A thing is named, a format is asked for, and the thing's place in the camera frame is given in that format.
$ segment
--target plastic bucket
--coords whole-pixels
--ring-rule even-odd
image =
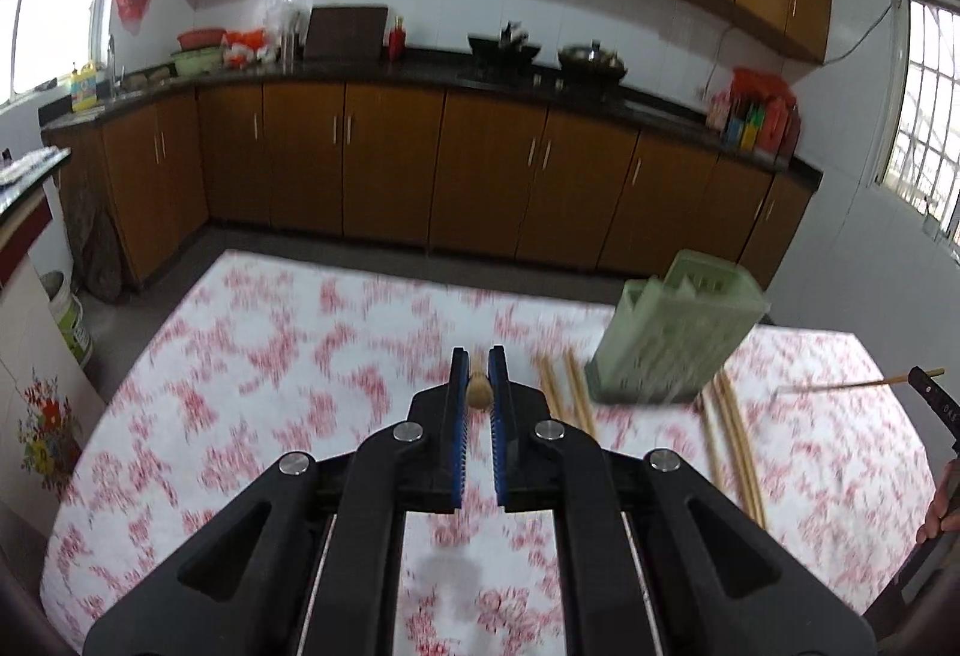
[[[93,354],[93,339],[83,325],[83,304],[73,293],[70,293],[69,283],[63,272],[47,272],[40,277],[43,289],[50,298],[50,314],[54,317],[56,327],[64,335],[66,346],[73,357],[83,367]]]

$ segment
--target floor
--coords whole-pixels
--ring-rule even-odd
[[[208,226],[160,278],[128,301],[112,305],[80,295],[83,318],[94,341],[94,354],[86,373],[105,400],[113,397],[160,325],[224,250],[246,250],[391,277],[570,301],[614,304],[623,290],[622,279],[596,274],[546,271],[512,263],[427,254],[422,250]]]

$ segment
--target hand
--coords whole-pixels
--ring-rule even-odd
[[[958,463],[960,461],[952,461],[944,469],[944,474],[940,478],[940,485],[937,486],[937,493],[934,493],[933,501],[930,502],[930,506],[926,510],[926,520],[923,521],[923,525],[917,531],[917,544],[932,540],[942,531],[960,531],[960,512],[954,512],[949,517],[944,517],[947,515],[947,506],[949,506],[947,483],[949,483],[953,466]]]

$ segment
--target metal screw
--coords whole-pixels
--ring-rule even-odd
[[[650,466],[658,472],[675,472],[680,469],[680,456],[673,450],[654,450],[650,453]]]
[[[280,472],[294,477],[310,468],[310,456],[306,453],[287,453],[280,459]]]
[[[397,442],[416,442],[424,435],[424,426],[414,421],[403,421],[394,426],[394,439]]]
[[[541,439],[547,440],[547,442],[563,439],[563,434],[565,433],[566,431],[563,428],[563,424],[558,421],[540,421],[539,424],[534,426],[534,434]]]

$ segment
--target tablecloth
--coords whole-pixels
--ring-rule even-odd
[[[448,377],[454,346],[502,344],[511,378],[534,386],[545,354],[565,383],[563,351],[586,362],[612,312],[225,253],[136,362],[80,458],[48,547],[47,615],[79,649],[98,616],[285,451],[348,453],[403,420],[416,391]],[[916,432],[889,388],[774,396],[787,383],[880,376],[849,334],[757,327],[726,371],[770,533],[862,612],[930,500]],[[606,448],[673,448],[709,474],[692,408],[597,408],[595,418]],[[397,654],[565,652],[552,519],[496,507],[484,413],[470,414],[463,509],[408,517],[401,582]]]

